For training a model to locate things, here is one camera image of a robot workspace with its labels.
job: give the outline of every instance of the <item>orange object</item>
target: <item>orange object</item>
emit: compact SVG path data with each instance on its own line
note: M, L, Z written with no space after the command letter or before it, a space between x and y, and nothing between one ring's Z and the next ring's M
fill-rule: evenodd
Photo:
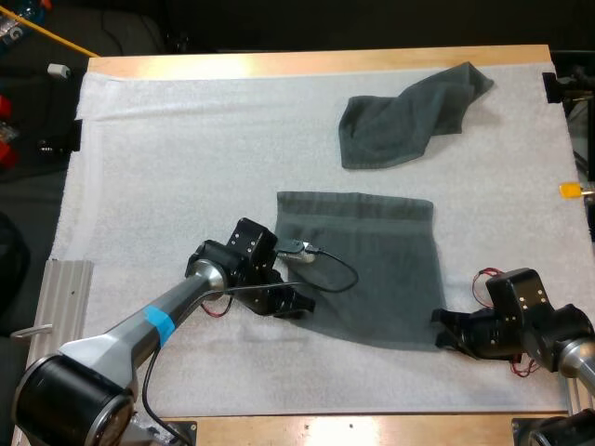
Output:
M580 198L583 194L580 183L562 183L560 185L560 195L563 198Z

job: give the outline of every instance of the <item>crumpled towel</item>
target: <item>crumpled towel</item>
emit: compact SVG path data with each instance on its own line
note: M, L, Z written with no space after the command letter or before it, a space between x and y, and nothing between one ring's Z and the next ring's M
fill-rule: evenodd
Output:
M343 167L390 167L422 156L430 137L462 133L468 106L493 84L466 62L409 86L397 98L350 98L338 126Z

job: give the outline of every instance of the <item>table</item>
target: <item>table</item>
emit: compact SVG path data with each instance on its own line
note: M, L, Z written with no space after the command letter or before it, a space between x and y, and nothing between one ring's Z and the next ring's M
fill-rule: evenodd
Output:
M470 46L236 55L91 59L90 72L123 78L232 79L429 68L470 61L477 66L549 62L549 49ZM198 417L198 444L219 445L511 445L513 417L560 413L391 414L358 416Z

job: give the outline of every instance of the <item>metal bracket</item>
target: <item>metal bracket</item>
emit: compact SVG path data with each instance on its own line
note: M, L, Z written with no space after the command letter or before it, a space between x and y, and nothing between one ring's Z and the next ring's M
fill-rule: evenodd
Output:
M32 337L35 335L52 333L52 329L53 325L51 323L45 323L44 325L39 325L38 327L25 328L23 330L18 330L17 332L12 332L10 334L10 339L25 344L30 344Z
M46 262L35 323L32 328L10 336L18 342L31 342L27 366L83 335L92 273L93 263L86 260ZM29 444L27 437L15 427L11 445Z

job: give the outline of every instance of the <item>white plastic part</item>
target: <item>white plastic part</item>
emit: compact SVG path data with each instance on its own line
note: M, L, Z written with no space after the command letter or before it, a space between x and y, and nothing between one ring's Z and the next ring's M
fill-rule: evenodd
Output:
M50 63L47 65L47 74L57 79L68 79L71 76L71 69L66 65Z

